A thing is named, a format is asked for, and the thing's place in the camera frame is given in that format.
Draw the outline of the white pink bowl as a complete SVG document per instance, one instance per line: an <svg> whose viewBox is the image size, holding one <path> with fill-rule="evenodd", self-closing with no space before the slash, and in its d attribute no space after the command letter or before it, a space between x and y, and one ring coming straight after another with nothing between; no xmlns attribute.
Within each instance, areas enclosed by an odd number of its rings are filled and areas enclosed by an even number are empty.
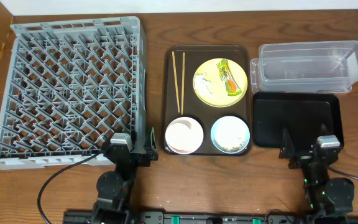
<svg viewBox="0 0 358 224"><path fill-rule="evenodd" d="M165 130L167 147L177 154L191 154L203 143L204 131L200 123L191 117L174 119Z"/></svg>

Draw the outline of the rice food scraps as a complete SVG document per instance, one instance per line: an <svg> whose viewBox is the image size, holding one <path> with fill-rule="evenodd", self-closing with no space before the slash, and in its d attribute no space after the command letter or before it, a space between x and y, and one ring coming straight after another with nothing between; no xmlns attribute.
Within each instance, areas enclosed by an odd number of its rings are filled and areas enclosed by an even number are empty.
<svg viewBox="0 0 358 224"><path fill-rule="evenodd" d="M223 151L238 151L246 143L247 128L238 121L221 121L216 127L215 140Z"/></svg>

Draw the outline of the light blue bowl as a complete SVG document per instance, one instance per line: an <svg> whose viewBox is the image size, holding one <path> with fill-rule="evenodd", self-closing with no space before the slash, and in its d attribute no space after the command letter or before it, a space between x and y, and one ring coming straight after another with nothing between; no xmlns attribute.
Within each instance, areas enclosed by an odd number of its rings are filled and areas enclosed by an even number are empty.
<svg viewBox="0 0 358 224"><path fill-rule="evenodd" d="M211 128L214 146L225 154L237 154L247 149L250 129L245 121L236 116L223 116Z"/></svg>

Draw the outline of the white tissue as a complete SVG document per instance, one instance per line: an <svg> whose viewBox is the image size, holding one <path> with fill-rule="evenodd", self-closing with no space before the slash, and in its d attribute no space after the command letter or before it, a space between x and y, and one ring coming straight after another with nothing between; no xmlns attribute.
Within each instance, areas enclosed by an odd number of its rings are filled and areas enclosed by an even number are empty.
<svg viewBox="0 0 358 224"><path fill-rule="evenodd" d="M198 73L194 75L193 87L199 94L212 94L209 89L211 82L206 78L206 73Z"/></svg>

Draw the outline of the yellow round plate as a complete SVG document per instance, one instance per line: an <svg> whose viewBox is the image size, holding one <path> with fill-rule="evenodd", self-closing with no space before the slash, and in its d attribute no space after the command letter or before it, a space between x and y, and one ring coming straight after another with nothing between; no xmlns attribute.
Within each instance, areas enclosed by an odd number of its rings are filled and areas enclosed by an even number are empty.
<svg viewBox="0 0 358 224"><path fill-rule="evenodd" d="M197 91L194 91L197 97L209 106L223 108L236 104L239 102L246 94L248 89L248 78L245 70L235 61L228 60L228 66L232 73L232 76L239 88L241 89L241 93L236 96L228 96L224 83L219 77L219 70L217 68L217 63L220 62L223 58L214 58L211 60L207 60L202 63L197 69L195 74L198 73L206 73L206 78L211 82L209 86L212 94L199 94Z"/></svg>

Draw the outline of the green orange snack wrapper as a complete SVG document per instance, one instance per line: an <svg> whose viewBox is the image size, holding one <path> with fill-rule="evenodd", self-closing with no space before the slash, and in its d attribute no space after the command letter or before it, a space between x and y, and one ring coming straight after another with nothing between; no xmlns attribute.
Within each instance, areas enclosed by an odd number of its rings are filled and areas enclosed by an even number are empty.
<svg viewBox="0 0 358 224"><path fill-rule="evenodd" d="M236 96L241 93L241 89L238 84L234 80L232 73L228 66L228 60L222 59L217 64L217 68L219 70L219 77L223 81L227 95L228 96Z"/></svg>

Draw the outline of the wooden chopstick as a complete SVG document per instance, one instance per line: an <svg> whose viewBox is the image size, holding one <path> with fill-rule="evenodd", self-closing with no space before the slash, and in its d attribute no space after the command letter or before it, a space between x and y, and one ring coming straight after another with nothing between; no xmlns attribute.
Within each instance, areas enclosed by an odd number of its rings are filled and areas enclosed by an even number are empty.
<svg viewBox="0 0 358 224"><path fill-rule="evenodd" d="M184 96L185 96L185 52L182 53L182 70L181 70L181 114L184 112Z"/></svg>
<svg viewBox="0 0 358 224"><path fill-rule="evenodd" d="M175 94L177 101L177 110L180 113L180 100L179 100L179 92L178 92L178 80L177 80L177 69L176 69L176 60L175 60L175 52L172 51L172 65L173 65L173 76L175 81Z"/></svg>

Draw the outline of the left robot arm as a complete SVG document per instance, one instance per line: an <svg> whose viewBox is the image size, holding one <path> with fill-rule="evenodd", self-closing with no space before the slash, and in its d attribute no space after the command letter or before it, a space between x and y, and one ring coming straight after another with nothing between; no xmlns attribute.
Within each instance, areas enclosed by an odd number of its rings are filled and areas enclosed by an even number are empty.
<svg viewBox="0 0 358 224"><path fill-rule="evenodd" d="M91 223L140 223L140 215L130 206L130 197L138 168L148 167L158 159L154 129L148 133L143 149L144 153L135 152L126 133L115 133L103 142L101 153L115 164L115 169L102 174L96 183L98 197Z"/></svg>

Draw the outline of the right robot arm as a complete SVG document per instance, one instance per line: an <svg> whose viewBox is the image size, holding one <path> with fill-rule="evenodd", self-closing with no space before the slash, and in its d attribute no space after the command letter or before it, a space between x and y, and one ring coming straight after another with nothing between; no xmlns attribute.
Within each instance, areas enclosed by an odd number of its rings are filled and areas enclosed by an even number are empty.
<svg viewBox="0 0 358 224"><path fill-rule="evenodd" d="M305 197L312 209L300 219L301 223L349 223L347 214L353 211L354 183L345 177L330 178L328 174L343 147L343 131L326 134L325 125L308 148L297 146L288 128L283 128L279 158L288 160L289 169L302 170Z"/></svg>

